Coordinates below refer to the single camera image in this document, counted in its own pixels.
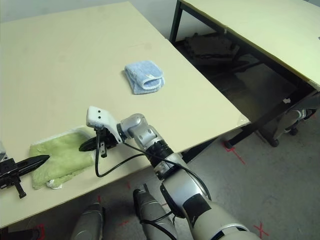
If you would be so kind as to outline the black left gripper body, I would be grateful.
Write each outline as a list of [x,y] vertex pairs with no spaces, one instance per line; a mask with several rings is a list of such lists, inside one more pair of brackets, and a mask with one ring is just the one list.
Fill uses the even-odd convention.
[[0,163],[0,188],[9,188],[20,184],[19,170],[13,158]]

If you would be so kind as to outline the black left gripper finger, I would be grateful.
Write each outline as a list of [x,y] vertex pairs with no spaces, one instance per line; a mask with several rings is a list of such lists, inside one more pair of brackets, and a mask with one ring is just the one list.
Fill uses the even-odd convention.
[[20,184],[20,180],[19,179],[15,179],[13,183],[14,183],[14,186],[15,186],[17,192],[18,192],[19,198],[22,199],[22,198],[26,197],[27,194],[23,190],[23,188],[22,188],[22,186]]
[[20,176],[26,175],[38,167],[40,167],[42,164],[44,164],[48,159],[50,158],[49,155],[37,155],[33,157],[29,157],[25,160],[22,160],[18,162],[17,169],[18,169],[18,174]]

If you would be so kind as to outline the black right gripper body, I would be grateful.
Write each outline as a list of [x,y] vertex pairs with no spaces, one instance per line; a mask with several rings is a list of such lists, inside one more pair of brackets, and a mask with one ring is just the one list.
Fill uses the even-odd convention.
[[96,142],[99,148],[105,148],[109,150],[118,144],[115,136],[107,128],[95,128],[94,131],[96,133]]

